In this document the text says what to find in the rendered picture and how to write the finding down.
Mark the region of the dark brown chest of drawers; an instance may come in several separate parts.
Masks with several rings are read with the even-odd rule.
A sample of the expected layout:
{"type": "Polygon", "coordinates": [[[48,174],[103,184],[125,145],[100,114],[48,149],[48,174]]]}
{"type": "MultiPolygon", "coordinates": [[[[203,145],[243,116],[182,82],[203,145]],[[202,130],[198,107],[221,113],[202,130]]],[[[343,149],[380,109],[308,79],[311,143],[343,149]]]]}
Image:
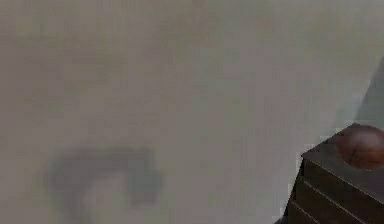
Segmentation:
{"type": "Polygon", "coordinates": [[[302,154],[284,213],[274,224],[384,224],[384,168],[345,163],[335,147],[345,129],[302,154]]]}

